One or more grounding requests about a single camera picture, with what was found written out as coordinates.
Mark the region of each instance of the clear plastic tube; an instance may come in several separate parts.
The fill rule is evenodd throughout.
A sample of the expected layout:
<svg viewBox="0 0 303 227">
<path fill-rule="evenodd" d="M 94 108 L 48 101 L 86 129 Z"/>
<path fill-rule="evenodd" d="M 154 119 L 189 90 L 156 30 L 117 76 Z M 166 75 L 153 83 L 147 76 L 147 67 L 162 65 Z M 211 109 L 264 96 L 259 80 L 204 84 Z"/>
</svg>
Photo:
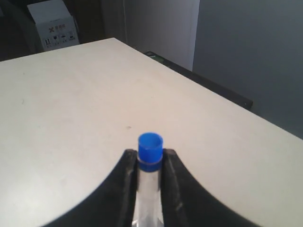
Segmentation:
<svg viewBox="0 0 303 227">
<path fill-rule="evenodd" d="M 156 133 L 139 137 L 138 186 L 135 206 L 136 227 L 159 227 L 160 176 L 163 139 Z"/>
<path fill-rule="evenodd" d="M 137 227 L 158 227 L 160 207 L 160 169 L 145 172 L 138 169 L 136 198 Z"/>
</svg>

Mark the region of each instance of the cardboard box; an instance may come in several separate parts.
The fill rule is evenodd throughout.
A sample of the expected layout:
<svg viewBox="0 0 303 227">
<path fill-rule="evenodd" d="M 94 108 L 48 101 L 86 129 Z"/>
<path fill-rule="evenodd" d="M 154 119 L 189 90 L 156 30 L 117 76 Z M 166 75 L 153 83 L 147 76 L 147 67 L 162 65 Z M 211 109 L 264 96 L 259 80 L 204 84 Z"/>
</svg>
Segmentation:
<svg viewBox="0 0 303 227">
<path fill-rule="evenodd" d="M 30 4 L 26 9 L 0 0 L 0 7 L 19 24 L 31 53 L 79 44 L 73 17 L 62 0 Z"/>
<path fill-rule="evenodd" d="M 28 5 L 44 51 L 79 44 L 73 17 L 62 0 Z"/>
</svg>

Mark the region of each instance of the white wall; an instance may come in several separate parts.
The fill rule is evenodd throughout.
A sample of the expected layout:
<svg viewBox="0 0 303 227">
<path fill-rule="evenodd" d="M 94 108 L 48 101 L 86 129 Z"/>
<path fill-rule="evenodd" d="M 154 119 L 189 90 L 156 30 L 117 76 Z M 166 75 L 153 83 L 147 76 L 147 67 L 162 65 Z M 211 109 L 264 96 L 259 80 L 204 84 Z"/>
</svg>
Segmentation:
<svg viewBox="0 0 303 227">
<path fill-rule="evenodd" d="M 125 0 L 127 43 L 192 70 L 200 0 Z"/>
</svg>

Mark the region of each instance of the gray wall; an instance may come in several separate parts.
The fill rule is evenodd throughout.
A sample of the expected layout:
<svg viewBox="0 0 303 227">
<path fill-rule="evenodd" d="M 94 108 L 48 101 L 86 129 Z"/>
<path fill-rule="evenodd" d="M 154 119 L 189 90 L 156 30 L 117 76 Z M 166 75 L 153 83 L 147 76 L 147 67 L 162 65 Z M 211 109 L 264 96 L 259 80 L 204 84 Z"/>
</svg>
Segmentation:
<svg viewBox="0 0 303 227">
<path fill-rule="evenodd" d="M 201 0 L 193 71 L 303 138 L 303 1 Z"/>
<path fill-rule="evenodd" d="M 127 44 L 192 70 L 200 0 L 125 0 Z"/>
</svg>

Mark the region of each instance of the white table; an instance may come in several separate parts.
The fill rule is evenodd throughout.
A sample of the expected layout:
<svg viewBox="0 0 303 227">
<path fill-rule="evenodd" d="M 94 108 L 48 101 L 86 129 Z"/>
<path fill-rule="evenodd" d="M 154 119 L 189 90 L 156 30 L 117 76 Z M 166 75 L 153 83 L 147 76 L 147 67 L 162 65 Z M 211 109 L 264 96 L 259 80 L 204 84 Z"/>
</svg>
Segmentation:
<svg viewBox="0 0 303 227">
<path fill-rule="evenodd" d="M 0 226 L 46 224 L 155 131 L 215 197 L 303 226 L 303 141 L 115 39 L 0 62 Z"/>
</svg>

